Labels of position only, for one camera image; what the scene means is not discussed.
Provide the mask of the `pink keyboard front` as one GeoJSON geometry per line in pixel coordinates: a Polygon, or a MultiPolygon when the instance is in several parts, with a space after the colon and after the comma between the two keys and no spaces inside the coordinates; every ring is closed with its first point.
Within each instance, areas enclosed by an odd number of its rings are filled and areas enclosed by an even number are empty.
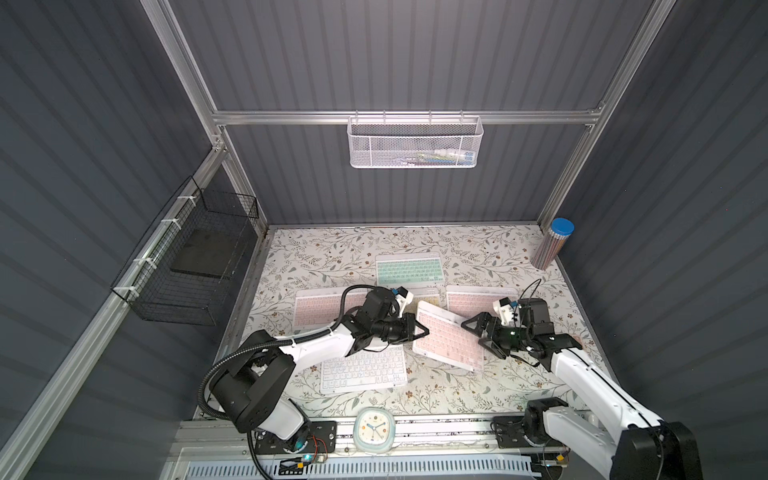
{"type": "Polygon", "coordinates": [[[461,327],[463,317],[420,301],[416,320],[429,330],[429,334],[413,342],[414,353],[474,373],[483,370],[483,349],[477,338],[461,327]]]}

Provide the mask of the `white keyboard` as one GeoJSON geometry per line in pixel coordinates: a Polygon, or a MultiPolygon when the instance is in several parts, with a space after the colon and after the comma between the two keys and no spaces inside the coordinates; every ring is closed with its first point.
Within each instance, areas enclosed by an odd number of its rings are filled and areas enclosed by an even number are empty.
{"type": "Polygon", "coordinates": [[[394,388],[408,380],[402,346],[328,360],[321,364],[320,372],[320,391],[326,395],[394,388]]]}

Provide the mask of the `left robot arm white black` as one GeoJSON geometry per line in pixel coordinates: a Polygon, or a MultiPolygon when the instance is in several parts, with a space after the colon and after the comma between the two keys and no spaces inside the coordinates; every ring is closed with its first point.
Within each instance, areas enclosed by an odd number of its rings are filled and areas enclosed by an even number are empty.
{"type": "Polygon", "coordinates": [[[254,332],[204,374],[199,409],[230,421],[240,433],[264,431],[301,449],[312,422],[283,397],[289,381],[311,366],[364,351],[373,340],[394,346],[427,337],[428,327],[405,311],[412,298],[404,287],[356,284],[343,290],[336,319],[323,328],[280,338],[254,332]]]}

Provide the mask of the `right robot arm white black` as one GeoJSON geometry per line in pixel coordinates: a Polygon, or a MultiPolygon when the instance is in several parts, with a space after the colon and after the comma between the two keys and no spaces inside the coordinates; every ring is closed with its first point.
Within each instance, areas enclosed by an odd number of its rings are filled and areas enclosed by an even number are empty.
{"type": "Polygon", "coordinates": [[[642,405],[605,374],[579,341],[559,333],[540,298],[497,300],[461,324],[499,359],[528,354],[535,365],[563,381],[596,417],[579,414],[560,398],[528,402],[520,431],[534,447],[555,441],[575,452],[606,479],[700,479],[694,434],[642,405]]]}

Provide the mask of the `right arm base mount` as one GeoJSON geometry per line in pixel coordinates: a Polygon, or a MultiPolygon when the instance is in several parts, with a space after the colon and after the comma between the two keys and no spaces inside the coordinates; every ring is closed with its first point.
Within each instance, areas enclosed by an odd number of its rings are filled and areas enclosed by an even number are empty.
{"type": "Polygon", "coordinates": [[[533,438],[526,433],[523,415],[493,416],[490,421],[490,430],[499,448],[539,448],[547,451],[557,449],[567,451],[568,448],[561,442],[550,437],[533,438]]]}

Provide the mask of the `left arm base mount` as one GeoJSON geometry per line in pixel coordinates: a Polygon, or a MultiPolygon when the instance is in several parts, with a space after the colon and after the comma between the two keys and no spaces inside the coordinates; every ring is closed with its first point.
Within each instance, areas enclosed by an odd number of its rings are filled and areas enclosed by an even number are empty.
{"type": "Polygon", "coordinates": [[[288,440],[281,440],[273,433],[257,431],[255,450],[259,455],[333,453],[338,437],[336,421],[311,421],[288,440]]]}

